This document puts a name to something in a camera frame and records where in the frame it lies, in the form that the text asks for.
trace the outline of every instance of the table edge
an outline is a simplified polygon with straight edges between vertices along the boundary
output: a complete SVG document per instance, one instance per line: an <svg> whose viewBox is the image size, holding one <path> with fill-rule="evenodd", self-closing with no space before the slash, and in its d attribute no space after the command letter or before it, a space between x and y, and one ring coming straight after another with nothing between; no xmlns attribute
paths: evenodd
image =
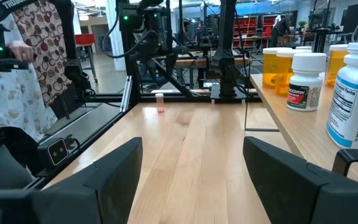
<svg viewBox="0 0 358 224"><path fill-rule="evenodd" d="M262 94L262 90L258 87L258 85L256 84L255 80L253 79L253 76L255 76L255 75L262 75L262 74L250 75L251 83L253 84L254 88L256 89L260 99L262 99L262 103L265 105L268 113L273 118L274 123L277 125L278 129L280 130L281 134L283 135L284 140L287 142L288 146L290 147L291 152L293 154L305 159L305 157L303 156L302 152L300 151L300 148L296 145L296 143L293 140L293 138L291 137L290 133L288 133L286 127L281 122L280 118L278 118L278 116L274 112L273 108L271 107L271 105L266 100L265 96Z"/></svg>

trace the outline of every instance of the office chair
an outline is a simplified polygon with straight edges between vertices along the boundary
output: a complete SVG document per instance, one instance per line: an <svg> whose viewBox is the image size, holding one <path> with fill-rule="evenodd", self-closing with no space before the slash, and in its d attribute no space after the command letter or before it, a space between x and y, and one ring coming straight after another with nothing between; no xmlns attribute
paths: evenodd
<svg viewBox="0 0 358 224"><path fill-rule="evenodd" d="M345 44L347 44L347 36L351 35L352 37L352 42L358 42L358 25L357 27L354 29L354 32L348 33L348 34L338 34L337 36L341 38L344 38L344 42Z"/></svg>

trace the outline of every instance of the pill bottle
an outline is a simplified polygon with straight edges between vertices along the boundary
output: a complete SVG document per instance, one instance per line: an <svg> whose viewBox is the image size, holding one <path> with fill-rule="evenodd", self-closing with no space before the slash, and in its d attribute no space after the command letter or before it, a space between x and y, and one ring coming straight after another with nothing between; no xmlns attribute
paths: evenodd
<svg viewBox="0 0 358 224"><path fill-rule="evenodd" d="M165 111L165 108L164 108L164 94L163 93L155 94L155 100L157 102L157 111L159 113L163 113Z"/></svg>
<svg viewBox="0 0 358 224"><path fill-rule="evenodd" d="M264 54L264 72L262 86L267 88L275 88L275 78L277 69L278 50L291 49L289 47L269 47L263 50Z"/></svg>
<svg viewBox="0 0 358 224"><path fill-rule="evenodd" d="M287 107L297 111L317 110L323 79L319 73L326 68L327 55L297 53L293 56L294 76L290 79Z"/></svg>
<svg viewBox="0 0 358 224"><path fill-rule="evenodd" d="M290 78L293 76L292 58L296 53L311 53L311 50L279 50L277 56L277 77L275 79L275 92L280 96L288 95Z"/></svg>
<svg viewBox="0 0 358 224"><path fill-rule="evenodd" d="M312 50L311 46L299 46L296 47L297 50Z"/></svg>
<svg viewBox="0 0 358 224"><path fill-rule="evenodd" d="M347 52L347 44L336 44L329 47L329 62L326 72L325 84L334 87L338 71L345 67L345 56Z"/></svg>
<svg viewBox="0 0 358 224"><path fill-rule="evenodd" d="M339 147L358 149L358 42L347 50L346 66L336 78L327 132Z"/></svg>

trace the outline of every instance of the workbench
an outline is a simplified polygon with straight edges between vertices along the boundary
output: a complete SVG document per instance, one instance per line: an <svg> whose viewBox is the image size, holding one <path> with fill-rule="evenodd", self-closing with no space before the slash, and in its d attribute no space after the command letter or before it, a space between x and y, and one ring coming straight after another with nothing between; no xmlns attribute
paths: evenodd
<svg viewBox="0 0 358 224"><path fill-rule="evenodd" d="M247 127L277 128L262 103ZM242 145L245 105L139 103L46 187L82 170L133 137L143 162L128 223L270 223L248 175ZM280 133L246 132L282 149Z"/></svg>
<svg viewBox="0 0 358 224"><path fill-rule="evenodd" d="M327 170L332 170L335 155L340 150L326 131L334 89L323 86L318 109L302 112L287 108L287 98L276 95L273 89L262 88L262 74L251 75L251 83L291 152ZM358 163L351 165L348 177L358 181Z"/></svg>
<svg viewBox="0 0 358 224"><path fill-rule="evenodd" d="M208 53L208 55L211 56L211 58L213 58L213 55L215 54L215 50L212 50ZM249 64L249 59L246 57L245 61L242 57L238 57L240 56L240 54L236 51L236 50L232 50L233 55L237 56L236 58L234 58L234 65L238 68L243 68L244 67L244 62L245 65ZM190 52L193 56L195 57L199 57L199 58L191 58L191 59L181 59L181 58L185 58L185 57L189 57L188 55L179 55L178 56L178 60L176 61L175 64L175 70L177 72L177 80L184 84L182 82L183 77L182 74L183 73L183 69L185 71L189 70L189 75L190 75L190 81L189 81L189 86L191 89L194 88L194 73L193 70L197 69L198 70L198 77L203 77L204 78L204 73L205 73L205 68L207 66L206 64L206 58L201 58L201 56L203 55L202 52Z"/></svg>
<svg viewBox="0 0 358 224"><path fill-rule="evenodd" d="M95 69L94 69L92 45L93 45L93 44L76 44L76 45L75 45L75 50L76 50L77 56L79 56L79 55L80 55L80 49L81 49L82 47L88 49L89 64L91 65L91 67L90 67L90 68L82 68L81 63L79 64L79 66L80 66L80 68L81 68L82 70L91 70L91 71L92 71L92 75L93 75L94 82L97 83L97 82L98 82L98 78L97 78L97 76L96 76L96 72L95 72Z"/></svg>
<svg viewBox="0 0 358 224"><path fill-rule="evenodd" d="M255 53L255 54L258 54L259 52L261 52L261 51L263 51L263 41L264 40L266 40L266 47L269 47L269 41L270 41L270 39L271 39L272 37L267 37L267 36L252 36L252 37L244 37L244 38L242 38L242 41L243 41L243 43L244 43L244 45L246 44L246 41L253 41L253 42L255 42L255 41L257 41L257 40L260 40L261 41L261 43L260 43L260 45L259 45L259 48L258 49L256 49L255 48L255 45L253 46L253 48L252 48L252 52L253 53ZM240 40L240 37L233 37L233 40Z"/></svg>

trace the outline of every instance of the bottle label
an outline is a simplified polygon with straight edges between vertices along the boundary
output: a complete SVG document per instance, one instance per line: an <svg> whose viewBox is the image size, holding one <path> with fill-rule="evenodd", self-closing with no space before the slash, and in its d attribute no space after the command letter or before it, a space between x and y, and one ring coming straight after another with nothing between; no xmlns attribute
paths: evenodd
<svg viewBox="0 0 358 224"><path fill-rule="evenodd" d="M337 78L327 131L339 147L358 149L358 84Z"/></svg>
<svg viewBox="0 0 358 224"><path fill-rule="evenodd" d="M318 106L321 87L299 86L290 83L287 105L306 109Z"/></svg>

